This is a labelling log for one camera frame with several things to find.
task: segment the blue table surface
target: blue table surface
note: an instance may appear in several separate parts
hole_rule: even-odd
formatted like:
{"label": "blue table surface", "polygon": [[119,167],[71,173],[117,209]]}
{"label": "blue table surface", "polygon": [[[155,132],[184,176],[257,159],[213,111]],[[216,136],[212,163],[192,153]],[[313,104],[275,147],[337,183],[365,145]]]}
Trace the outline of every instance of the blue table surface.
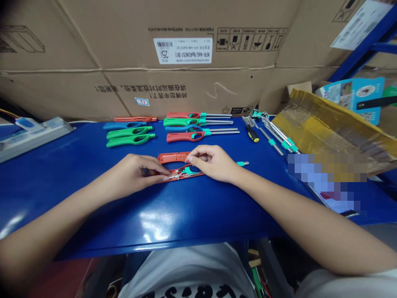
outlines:
{"label": "blue table surface", "polygon": [[[240,118],[234,120],[234,125],[239,128],[239,135],[214,135],[200,142],[168,144],[163,124],[158,122],[153,123],[155,139],[140,146],[111,149],[105,146],[107,132],[102,129],[103,123],[78,125],[72,133],[0,164],[0,238],[42,215],[128,153],[157,157],[161,153],[191,151],[198,144],[218,144],[233,160],[249,161],[247,169],[314,199],[301,181],[288,174],[285,156],[279,156],[264,137],[253,143]],[[0,132],[11,133],[11,128],[2,126]],[[181,165],[172,163],[166,167]],[[397,221],[397,203],[373,183],[363,185],[354,191],[356,198],[363,198],[367,212],[352,217],[352,221],[361,225]],[[57,259],[283,234],[272,217],[243,191],[200,176],[158,184],[101,207]]]}

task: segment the finger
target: finger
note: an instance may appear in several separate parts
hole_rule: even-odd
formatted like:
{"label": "finger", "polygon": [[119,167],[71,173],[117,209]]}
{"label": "finger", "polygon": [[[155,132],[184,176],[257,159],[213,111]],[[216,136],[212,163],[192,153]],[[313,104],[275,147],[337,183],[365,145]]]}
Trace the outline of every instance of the finger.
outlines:
{"label": "finger", "polygon": [[212,150],[213,146],[210,145],[198,145],[196,148],[193,149],[192,152],[189,153],[189,155],[187,156],[186,160],[190,157],[190,156],[199,156],[200,154],[207,154],[207,155],[214,155],[214,152]]}
{"label": "finger", "polygon": [[158,163],[159,165],[161,165],[161,163],[158,161],[157,158],[153,157],[153,156],[149,156],[149,155],[141,155],[141,157],[155,161],[156,163]]}
{"label": "finger", "polygon": [[209,169],[209,164],[196,156],[190,156],[189,161],[193,166],[199,168],[200,171],[204,173]]}
{"label": "finger", "polygon": [[144,177],[142,178],[142,181],[145,187],[148,187],[156,183],[168,181],[169,179],[170,179],[169,177],[164,175],[154,175],[154,176]]}
{"label": "finger", "polygon": [[155,170],[148,170],[148,175],[149,175],[149,176],[158,175],[158,171],[155,171]]}
{"label": "finger", "polygon": [[208,161],[208,155],[207,154],[202,154],[198,158],[200,158],[201,160],[204,160],[204,161]]}
{"label": "finger", "polygon": [[141,158],[141,168],[146,168],[148,170],[156,170],[161,174],[169,175],[171,174],[167,169],[165,169],[162,165],[152,161],[150,159]]}

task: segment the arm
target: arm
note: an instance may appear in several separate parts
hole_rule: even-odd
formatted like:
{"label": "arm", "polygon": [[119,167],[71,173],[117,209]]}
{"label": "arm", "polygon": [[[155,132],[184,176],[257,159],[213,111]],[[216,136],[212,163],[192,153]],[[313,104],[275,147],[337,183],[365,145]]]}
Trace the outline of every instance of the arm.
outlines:
{"label": "arm", "polygon": [[187,160],[249,194],[331,272],[360,275],[397,268],[397,253],[382,241],[323,205],[237,166],[219,146],[198,146]]}
{"label": "arm", "polygon": [[[162,175],[145,177],[154,171]],[[0,278],[25,292],[87,217],[104,204],[166,181],[169,171],[151,156],[129,154],[109,171],[0,241]]]}

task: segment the hand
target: hand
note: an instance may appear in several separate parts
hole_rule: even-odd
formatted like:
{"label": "hand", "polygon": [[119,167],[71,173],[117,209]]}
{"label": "hand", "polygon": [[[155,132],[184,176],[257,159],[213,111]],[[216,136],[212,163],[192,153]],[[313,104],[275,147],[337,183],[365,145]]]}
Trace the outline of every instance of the hand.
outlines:
{"label": "hand", "polygon": [[232,183],[242,169],[219,146],[199,145],[186,157],[204,174],[213,179]]}
{"label": "hand", "polygon": [[[143,169],[147,169],[149,176],[145,176]],[[84,189],[106,204],[153,184],[167,181],[170,179],[167,177],[169,174],[170,172],[152,156],[128,154]]]}

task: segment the power strip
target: power strip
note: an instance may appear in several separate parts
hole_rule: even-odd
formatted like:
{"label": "power strip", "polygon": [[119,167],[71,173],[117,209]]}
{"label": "power strip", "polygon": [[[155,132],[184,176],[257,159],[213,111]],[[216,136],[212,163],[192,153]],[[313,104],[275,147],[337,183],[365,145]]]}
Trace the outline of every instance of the power strip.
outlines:
{"label": "power strip", "polygon": [[76,129],[60,117],[46,121],[42,125],[45,128],[40,131],[33,133],[16,132],[8,139],[2,140],[0,142],[0,163],[51,142]]}

